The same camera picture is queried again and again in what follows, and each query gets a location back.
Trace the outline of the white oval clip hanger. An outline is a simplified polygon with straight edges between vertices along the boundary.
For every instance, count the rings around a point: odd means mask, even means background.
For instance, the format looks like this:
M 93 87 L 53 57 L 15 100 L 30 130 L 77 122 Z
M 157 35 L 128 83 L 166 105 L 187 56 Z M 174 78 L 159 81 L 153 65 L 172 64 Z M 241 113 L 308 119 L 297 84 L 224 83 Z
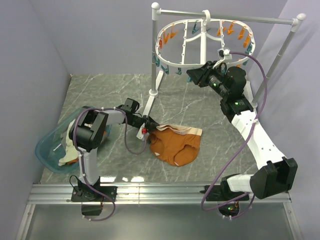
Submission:
M 208 43 L 215 42 L 215 51 L 229 51 L 225 40 L 239 29 L 237 39 L 243 41 L 245 54 L 253 55 L 256 41 L 252 29 L 234 17 L 209 16 L 203 10 L 198 18 L 181 19 L 165 25 L 158 30 L 161 15 L 179 15 L 178 11 L 152 7 L 152 67 L 151 74 L 157 76 L 169 74 L 170 68 L 176 68 L 178 75 L 182 69 L 201 67 L 213 58 L 207 54 Z

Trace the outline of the orange underwear beige waistband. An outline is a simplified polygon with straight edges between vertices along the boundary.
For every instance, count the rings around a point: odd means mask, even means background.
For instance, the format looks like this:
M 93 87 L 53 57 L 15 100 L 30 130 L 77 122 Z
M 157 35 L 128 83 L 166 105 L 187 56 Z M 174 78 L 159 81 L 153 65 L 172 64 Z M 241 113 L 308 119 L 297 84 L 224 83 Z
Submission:
M 203 130 L 196 127 L 164 124 L 150 133 L 150 150 L 161 161 L 174 167 L 193 162 L 200 151 Z

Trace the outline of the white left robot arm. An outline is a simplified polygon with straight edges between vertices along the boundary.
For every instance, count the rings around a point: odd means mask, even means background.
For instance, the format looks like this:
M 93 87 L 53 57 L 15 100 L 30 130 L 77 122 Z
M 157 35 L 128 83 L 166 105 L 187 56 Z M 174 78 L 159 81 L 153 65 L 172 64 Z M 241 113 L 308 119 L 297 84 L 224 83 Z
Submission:
M 79 153 L 79 180 L 86 184 L 83 195 L 89 201 L 96 201 L 101 195 L 101 188 L 95 185 L 100 176 L 97 167 L 97 149 L 104 137 L 108 135 L 107 126 L 124 124 L 127 128 L 136 128 L 147 141 L 147 134 L 152 133 L 160 125 L 153 118 L 137 113 L 139 102 L 127 98 L 119 106 L 112 108 L 95 108 L 83 106 L 75 119 L 70 131 L 69 139 Z

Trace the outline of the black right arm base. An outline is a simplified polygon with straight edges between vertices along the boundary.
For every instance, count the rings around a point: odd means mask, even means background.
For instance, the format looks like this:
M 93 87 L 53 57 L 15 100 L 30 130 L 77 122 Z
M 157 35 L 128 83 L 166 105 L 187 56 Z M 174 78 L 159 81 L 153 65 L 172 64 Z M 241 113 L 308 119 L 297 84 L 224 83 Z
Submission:
M 208 202 L 226 202 L 233 198 L 243 195 L 244 192 L 232 192 L 228 186 L 214 185 L 210 190 L 206 201 Z

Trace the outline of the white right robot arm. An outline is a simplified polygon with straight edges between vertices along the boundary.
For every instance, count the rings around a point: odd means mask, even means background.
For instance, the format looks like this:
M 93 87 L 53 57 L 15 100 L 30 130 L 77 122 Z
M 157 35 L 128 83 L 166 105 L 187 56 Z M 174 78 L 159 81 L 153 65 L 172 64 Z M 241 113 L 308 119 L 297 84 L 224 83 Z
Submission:
M 226 200 L 239 192 L 253 193 L 258 199 L 287 192 L 292 189 L 298 164 L 286 158 L 274 145 L 257 119 L 257 114 L 245 97 L 246 72 L 231 66 L 222 71 L 208 61 L 200 68 L 186 71 L 197 86 L 210 87 L 220 97 L 220 108 L 229 122 L 238 130 L 249 147 L 258 168 L 255 174 L 233 174 L 221 181 L 220 194 Z

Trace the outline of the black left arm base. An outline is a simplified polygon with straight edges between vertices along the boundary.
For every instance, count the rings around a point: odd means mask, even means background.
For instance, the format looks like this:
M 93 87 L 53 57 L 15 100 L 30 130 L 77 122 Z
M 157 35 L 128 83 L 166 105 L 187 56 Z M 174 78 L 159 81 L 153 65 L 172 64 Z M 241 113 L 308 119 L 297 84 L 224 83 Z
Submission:
M 115 201 L 117 196 L 117 186 L 100 186 L 98 191 L 102 194 L 108 196 L 106 198 L 105 196 L 100 195 L 96 191 L 93 191 L 92 189 L 88 188 L 86 185 L 84 187 L 78 187 L 75 186 L 72 191 L 71 195 L 71 202 L 110 202 Z

